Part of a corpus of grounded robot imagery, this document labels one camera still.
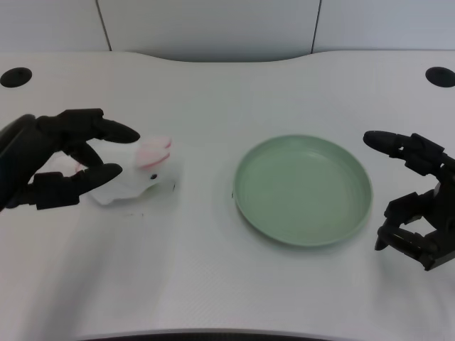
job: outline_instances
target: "white wall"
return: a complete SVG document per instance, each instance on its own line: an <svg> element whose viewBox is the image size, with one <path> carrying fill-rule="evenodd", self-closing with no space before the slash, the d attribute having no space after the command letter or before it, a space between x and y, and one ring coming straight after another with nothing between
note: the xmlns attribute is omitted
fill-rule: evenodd
<svg viewBox="0 0 455 341"><path fill-rule="evenodd" d="M322 0L314 52L455 50L454 0Z"/></svg>
<svg viewBox="0 0 455 341"><path fill-rule="evenodd" d="M262 61L311 52L319 0L99 0L113 50ZM455 0L322 0L314 52L455 50ZM109 50L95 0L0 0L0 52Z"/></svg>
<svg viewBox="0 0 455 341"><path fill-rule="evenodd" d="M319 0L100 0L113 50L190 61L311 52Z"/></svg>
<svg viewBox="0 0 455 341"><path fill-rule="evenodd" d="M0 0L0 52L109 50L95 0Z"/></svg>

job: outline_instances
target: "black grommet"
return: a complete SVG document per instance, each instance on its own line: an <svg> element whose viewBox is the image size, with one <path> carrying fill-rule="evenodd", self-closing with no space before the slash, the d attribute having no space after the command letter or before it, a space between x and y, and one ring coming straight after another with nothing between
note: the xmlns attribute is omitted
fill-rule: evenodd
<svg viewBox="0 0 455 341"><path fill-rule="evenodd" d="M425 73L425 77L437 87L455 87L455 72L445 67L431 67Z"/></svg>
<svg viewBox="0 0 455 341"><path fill-rule="evenodd" d="M6 71L0 77L0 84L4 87L20 87L31 79L31 71L26 67L15 67Z"/></svg>

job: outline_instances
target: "white plush rabbit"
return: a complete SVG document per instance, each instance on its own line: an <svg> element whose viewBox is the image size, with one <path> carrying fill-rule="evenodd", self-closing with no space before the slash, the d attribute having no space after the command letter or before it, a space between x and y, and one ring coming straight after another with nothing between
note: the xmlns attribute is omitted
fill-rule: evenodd
<svg viewBox="0 0 455 341"><path fill-rule="evenodd" d="M123 171L116 178L90 192L102 205L116 199L140 196L160 181L164 161L170 156L169 137L139 139L132 144L99 141L91 144L104 163L117 163Z"/></svg>

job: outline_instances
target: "green plate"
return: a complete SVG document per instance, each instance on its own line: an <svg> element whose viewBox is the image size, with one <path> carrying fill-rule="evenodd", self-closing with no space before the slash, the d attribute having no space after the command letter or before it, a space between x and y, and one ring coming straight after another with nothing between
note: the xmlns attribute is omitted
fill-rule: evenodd
<svg viewBox="0 0 455 341"><path fill-rule="evenodd" d="M243 158L234 196L259 231L312 247L341 241L363 227L373 191L360 162L340 146L312 136L280 136Z"/></svg>

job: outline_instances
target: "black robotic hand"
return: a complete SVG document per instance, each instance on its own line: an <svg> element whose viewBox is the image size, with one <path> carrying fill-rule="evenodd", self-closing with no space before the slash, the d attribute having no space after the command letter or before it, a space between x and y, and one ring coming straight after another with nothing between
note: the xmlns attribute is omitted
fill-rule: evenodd
<svg viewBox="0 0 455 341"><path fill-rule="evenodd" d="M102 139L128 144L139 139L133 129L102 118L101 109L65 110L55 117L23 115L0 131L0 211L22 204L38 210L76 205L79 196L111 181L122 172L103 164L86 143ZM87 167L71 177L39 173L46 161L63 151Z"/></svg>
<svg viewBox="0 0 455 341"><path fill-rule="evenodd" d="M405 160L405 166L414 172L431 174L439 181L435 189L422 195L414 192L389 203L375 249L390 245L416 259L427 271L455 258L455 160L443 153L444 148L418 134L408 137L367 131L363 141L391 158ZM435 231L423 237L400 228L422 217Z"/></svg>

